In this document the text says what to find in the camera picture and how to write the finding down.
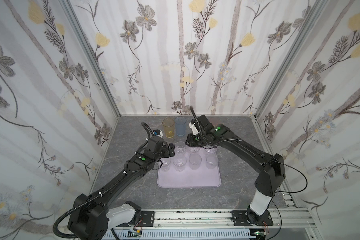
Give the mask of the yellow transparent plastic cup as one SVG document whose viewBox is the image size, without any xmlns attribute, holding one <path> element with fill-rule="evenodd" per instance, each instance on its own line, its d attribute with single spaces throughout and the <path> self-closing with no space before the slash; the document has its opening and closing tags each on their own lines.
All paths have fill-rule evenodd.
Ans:
<svg viewBox="0 0 360 240">
<path fill-rule="evenodd" d="M 164 132 L 167 138 L 171 139 L 175 135 L 175 121 L 172 118 L 166 118 L 162 121 Z"/>
</svg>

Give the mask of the blue textured plastic cup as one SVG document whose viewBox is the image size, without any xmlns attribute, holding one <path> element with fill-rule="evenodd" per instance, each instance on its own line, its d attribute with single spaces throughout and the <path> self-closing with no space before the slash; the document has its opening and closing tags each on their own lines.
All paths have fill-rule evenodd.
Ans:
<svg viewBox="0 0 360 240">
<path fill-rule="evenodd" d="M 185 117 L 175 118 L 176 135 L 182 137 L 186 134 L 187 119 Z"/>
</svg>

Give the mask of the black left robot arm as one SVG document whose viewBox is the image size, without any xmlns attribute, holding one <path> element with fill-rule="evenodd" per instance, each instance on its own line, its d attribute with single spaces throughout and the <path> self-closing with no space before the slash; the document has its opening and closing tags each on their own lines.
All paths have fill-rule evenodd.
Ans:
<svg viewBox="0 0 360 240">
<path fill-rule="evenodd" d="M 110 205 L 134 182 L 154 169 L 157 162 L 175 155 L 175 145 L 160 136 L 147 140 L 142 153 L 136 152 L 123 170 L 105 186 L 89 196 L 78 196 L 73 207 L 53 224 L 53 233 L 63 239 L 100 240 L 109 229 Z"/>
</svg>

